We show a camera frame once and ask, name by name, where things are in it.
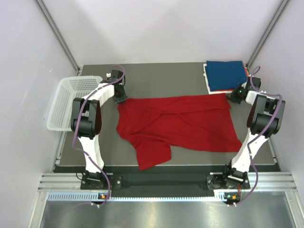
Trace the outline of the red t-shirt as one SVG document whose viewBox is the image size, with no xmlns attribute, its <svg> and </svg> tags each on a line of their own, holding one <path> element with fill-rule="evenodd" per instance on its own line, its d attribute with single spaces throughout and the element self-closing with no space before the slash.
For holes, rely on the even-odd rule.
<svg viewBox="0 0 304 228">
<path fill-rule="evenodd" d="M 238 152 L 230 104 L 224 94 L 128 98 L 118 105 L 117 132 L 136 150 L 140 170 L 171 159 L 171 146 Z"/>
</svg>

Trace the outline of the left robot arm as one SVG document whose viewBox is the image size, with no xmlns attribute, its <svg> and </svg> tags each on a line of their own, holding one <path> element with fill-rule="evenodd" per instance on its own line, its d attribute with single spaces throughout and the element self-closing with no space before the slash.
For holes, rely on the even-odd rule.
<svg viewBox="0 0 304 228">
<path fill-rule="evenodd" d="M 127 99 L 124 90 L 125 71 L 111 69 L 106 79 L 88 95 L 72 102 L 72 147 L 85 156 L 85 171 L 81 178 L 82 190 L 105 190 L 111 187 L 105 173 L 105 163 L 100 153 L 99 134 L 102 128 L 101 107 L 109 99 L 116 104 Z"/>
</svg>

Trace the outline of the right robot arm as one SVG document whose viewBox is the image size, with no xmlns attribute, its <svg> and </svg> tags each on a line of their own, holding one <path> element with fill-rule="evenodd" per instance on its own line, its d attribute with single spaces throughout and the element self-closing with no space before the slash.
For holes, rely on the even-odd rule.
<svg viewBox="0 0 304 228">
<path fill-rule="evenodd" d="M 236 154 L 226 166 L 222 183 L 227 188 L 245 184 L 247 173 L 260 147 L 280 130 L 285 109 L 285 101 L 280 94 L 271 95 L 260 91 L 261 79 L 250 75 L 246 85 L 239 85 L 229 96 L 234 103 L 245 101 L 251 105 L 247 119 L 247 135 Z"/>
</svg>

